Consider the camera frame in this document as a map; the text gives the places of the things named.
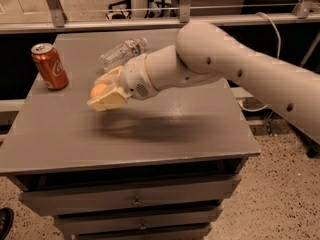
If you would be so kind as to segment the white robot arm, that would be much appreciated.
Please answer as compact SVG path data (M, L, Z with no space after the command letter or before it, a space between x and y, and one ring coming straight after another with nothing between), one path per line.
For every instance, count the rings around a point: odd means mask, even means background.
M173 87L213 83L222 78L320 142L320 75L256 52L210 23L189 23L173 45L142 54L97 78L104 88L91 95L96 111L119 108L130 98L146 100Z

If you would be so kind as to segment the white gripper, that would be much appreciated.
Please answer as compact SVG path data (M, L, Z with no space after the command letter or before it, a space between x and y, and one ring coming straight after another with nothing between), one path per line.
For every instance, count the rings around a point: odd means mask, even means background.
M147 74L146 58L146 54L139 55L129 60L124 67L118 66L98 77L94 85L104 84L107 88L99 96L90 98L88 106L96 111L106 111L126 105L128 94L136 100L157 96L159 91L152 85Z

